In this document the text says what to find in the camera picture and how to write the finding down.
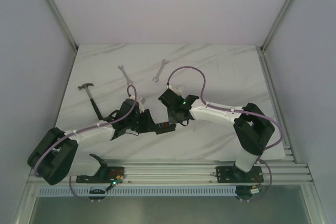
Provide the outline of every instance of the hammer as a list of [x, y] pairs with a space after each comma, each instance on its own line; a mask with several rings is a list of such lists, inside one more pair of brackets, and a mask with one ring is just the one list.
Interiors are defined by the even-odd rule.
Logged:
[[81, 90], [81, 89], [85, 89], [89, 98], [90, 98], [90, 101], [91, 101], [91, 104], [92, 104], [92, 107], [93, 109], [95, 110], [95, 113], [98, 117], [98, 120], [102, 120], [103, 119], [103, 116], [101, 115], [100, 111], [99, 111], [99, 108], [97, 107], [95, 101], [93, 100], [92, 98], [92, 95], [89, 91], [89, 86], [94, 86], [93, 83], [84, 83], [82, 86], [79, 86], [78, 89]]

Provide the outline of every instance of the white marble board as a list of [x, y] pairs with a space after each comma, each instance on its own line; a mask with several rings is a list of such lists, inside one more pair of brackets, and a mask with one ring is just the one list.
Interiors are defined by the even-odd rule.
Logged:
[[[169, 63], [155, 83], [152, 79], [164, 58]], [[255, 46], [103, 44], [79, 47], [57, 127], [74, 130], [97, 123], [85, 90], [77, 88], [83, 83], [94, 83], [90, 91], [103, 116], [120, 108], [128, 96], [127, 82], [118, 65], [124, 65], [138, 95], [146, 98], [145, 108], [150, 109], [155, 123], [167, 121], [166, 107], [158, 97], [166, 89], [170, 73], [180, 66], [194, 66], [204, 72], [207, 80], [205, 100], [232, 106], [252, 102], [267, 116], [275, 118]], [[191, 69], [180, 70], [171, 80], [171, 84], [182, 87], [186, 95], [199, 95], [202, 83], [202, 76]], [[269, 144], [277, 139], [276, 129]], [[125, 134], [86, 151], [106, 159], [234, 161], [240, 149], [233, 127], [191, 121], [188, 127], [178, 125], [175, 132]], [[284, 157], [282, 144], [263, 154], [266, 160]]]

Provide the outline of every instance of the glass panel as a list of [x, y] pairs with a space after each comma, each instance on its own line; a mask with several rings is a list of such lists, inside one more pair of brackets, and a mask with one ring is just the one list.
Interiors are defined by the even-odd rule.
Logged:
[[273, 186], [258, 202], [233, 197], [108, 197], [90, 204], [72, 197], [38, 198], [30, 224], [310, 223], [300, 186]]

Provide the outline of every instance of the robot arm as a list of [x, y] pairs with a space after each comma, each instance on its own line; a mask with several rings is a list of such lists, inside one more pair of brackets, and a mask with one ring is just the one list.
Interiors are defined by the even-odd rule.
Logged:
[[[195, 95], [188, 95], [183, 99], [171, 87], [160, 96], [159, 100], [167, 107], [171, 123], [205, 120], [225, 126], [233, 126], [242, 146], [234, 165], [235, 176], [238, 179], [244, 177], [245, 173], [251, 170], [255, 162], [263, 154], [268, 141], [275, 131], [274, 126], [268, 120], [233, 112], [233, 110], [244, 110], [263, 115], [259, 107], [252, 103], [247, 104], [245, 107], [230, 107], [208, 102], [204, 104]], [[209, 105], [226, 108], [229, 111], [214, 109]]]
[[[49, 184], [54, 185], [64, 179], [66, 176], [98, 176], [103, 173], [102, 167], [106, 163], [97, 155], [85, 152], [84, 149], [89, 146], [113, 140], [123, 135], [126, 130], [133, 130], [137, 133], [155, 132], [163, 134], [174, 131], [176, 124], [182, 124], [189, 120], [205, 120], [225, 126], [233, 125], [240, 144], [241, 153], [233, 167], [234, 175], [238, 180], [244, 178], [255, 161], [263, 153], [275, 128], [273, 125], [262, 118], [250, 116], [242, 113], [226, 112], [210, 108], [214, 105], [220, 108], [233, 110], [232, 107], [215, 103], [204, 105], [199, 97], [188, 95], [185, 99], [176, 94], [173, 89], [168, 88], [159, 100], [167, 107], [169, 121], [155, 124], [149, 110], [144, 110], [140, 101], [136, 102], [134, 109], [124, 119], [118, 122], [99, 127], [97, 129], [75, 134], [68, 137], [62, 143], [56, 146], [54, 151], [47, 154], [38, 167], [38, 174], [42, 176]], [[126, 99], [121, 108], [109, 115], [107, 121], [120, 119], [128, 113], [134, 103], [134, 97]], [[249, 103], [245, 107], [235, 107], [245, 111], [262, 114], [260, 109]], [[33, 168], [37, 161], [59, 138], [68, 133], [58, 128], [48, 131], [38, 146], [28, 159], [28, 165]]]

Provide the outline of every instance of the wrench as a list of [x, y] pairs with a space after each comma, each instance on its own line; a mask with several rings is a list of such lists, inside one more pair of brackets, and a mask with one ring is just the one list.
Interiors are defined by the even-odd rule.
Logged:
[[124, 70], [124, 65], [118, 66], [118, 68], [121, 70], [121, 72], [124, 74], [126, 80], [127, 80], [127, 85], [132, 85], [133, 81], [128, 77], [128, 75], [126, 74], [125, 70]]
[[162, 72], [164, 66], [165, 66], [168, 62], [169, 62], [169, 61], [166, 60], [166, 59], [163, 59], [163, 60], [162, 60], [161, 67], [160, 67], [159, 71], [157, 72], [156, 76], [153, 78], [153, 81], [155, 81], [155, 82], [158, 82], [158, 81], [159, 81], [160, 74], [161, 74], [161, 72]]

